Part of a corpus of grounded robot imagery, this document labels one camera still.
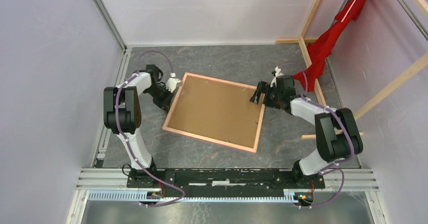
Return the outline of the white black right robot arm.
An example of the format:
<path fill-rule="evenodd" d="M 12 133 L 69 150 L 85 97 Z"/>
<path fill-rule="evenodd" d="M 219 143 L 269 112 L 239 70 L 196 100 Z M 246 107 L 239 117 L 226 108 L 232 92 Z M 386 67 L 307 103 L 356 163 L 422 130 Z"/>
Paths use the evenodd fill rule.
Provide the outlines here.
<path fill-rule="evenodd" d="M 249 101 L 284 110 L 314 125 L 316 149 L 296 161 L 292 168 L 291 180 L 298 188 L 306 187 L 312 177 L 324 174 L 328 168 L 349 161 L 363 151 L 353 112 L 348 108 L 323 106 L 305 93 L 297 94 L 292 76 L 276 76 L 270 83 L 258 82 Z"/>

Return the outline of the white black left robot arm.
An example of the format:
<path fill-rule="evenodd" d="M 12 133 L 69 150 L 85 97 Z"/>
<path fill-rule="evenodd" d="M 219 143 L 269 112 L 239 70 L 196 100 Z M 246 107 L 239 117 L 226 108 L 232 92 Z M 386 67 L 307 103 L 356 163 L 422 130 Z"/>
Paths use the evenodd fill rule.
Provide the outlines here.
<path fill-rule="evenodd" d="M 103 91 L 104 126 L 125 146 L 131 160 L 127 174 L 130 186 L 150 188 L 159 183 L 157 168 L 140 131 L 142 113 L 139 97 L 150 95 L 154 105 L 168 113 L 181 80 L 171 72 L 167 82 L 162 82 L 163 75 L 156 65 L 147 65 L 144 70 L 132 73 L 122 84 Z"/>

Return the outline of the red cloth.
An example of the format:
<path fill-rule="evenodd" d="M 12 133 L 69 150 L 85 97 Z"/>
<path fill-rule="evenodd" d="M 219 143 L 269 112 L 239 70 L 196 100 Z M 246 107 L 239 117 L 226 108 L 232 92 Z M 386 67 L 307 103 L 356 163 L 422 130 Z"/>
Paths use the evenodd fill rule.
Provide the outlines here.
<path fill-rule="evenodd" d="M 331 55 L 340 35 L 352 20 L 357 20 L 366 0 L 352 0 L 334 17 L 334 24 L 325 31 L 314 43 L 307 46 L 308 54 L 311 59 L 311 65 L 303 72 L 293 76 L 298 80 L 302 87 L 313 92 L 315 81 L 323 75 L 325 67 L 325 58 Z"/>

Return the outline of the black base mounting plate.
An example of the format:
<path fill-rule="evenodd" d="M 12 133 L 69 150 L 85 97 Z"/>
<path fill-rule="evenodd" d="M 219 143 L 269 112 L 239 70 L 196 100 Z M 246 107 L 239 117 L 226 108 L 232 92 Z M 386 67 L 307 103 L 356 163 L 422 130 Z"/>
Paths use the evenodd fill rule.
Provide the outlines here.
<path fill-rule="evenodd" d="M 324 189 L 324 178 L 291 169 L 157 169 L 149 175 L 131 169 L 128 188 L 160 188 L 164 197 L 282 197 L 284 190 Z"/>

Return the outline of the aluminium side rail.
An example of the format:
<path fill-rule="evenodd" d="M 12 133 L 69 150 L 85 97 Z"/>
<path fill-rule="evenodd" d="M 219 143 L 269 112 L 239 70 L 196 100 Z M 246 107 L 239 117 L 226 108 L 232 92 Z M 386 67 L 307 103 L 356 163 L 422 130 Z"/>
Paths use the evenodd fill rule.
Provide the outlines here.
<path fill-rule="evenodd" d="M 126 78 L 132 51 L 133 47 L 131 46 L 121 52 L 118 65 L 113 73 L 113 76 L 108 79 L 108 83 L 101 88 L 101 91 L 103 91 L 103 89 L 106 87 L 116 86 L 123 82 L 123 80 Z M 123 143 L 116 135 L 111 132 L 110 129 L 105 127 L 103 119 L 101 119 L 96 137 L 91 167 L 120 167 L 122 164 L 128 162 L 129 157 L 127 156 L 127 152 Z"/>

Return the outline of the aluminium front rail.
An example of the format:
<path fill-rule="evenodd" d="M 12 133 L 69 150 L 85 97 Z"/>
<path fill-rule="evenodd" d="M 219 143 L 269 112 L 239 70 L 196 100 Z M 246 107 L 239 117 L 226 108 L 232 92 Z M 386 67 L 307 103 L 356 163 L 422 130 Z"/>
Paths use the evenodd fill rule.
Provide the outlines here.
<path fill-rule="evenodd" d="M 343 169 L 345 181 L 343 191 L 378 192 L 379 186 L 370 169 Z M 128 178 L 120 169 L 82 169 L 77 190 L 125 190 Z M 341 174 L 334 171 L 324 176 L 325 190 L 335 190 L 340 186 Z"/>

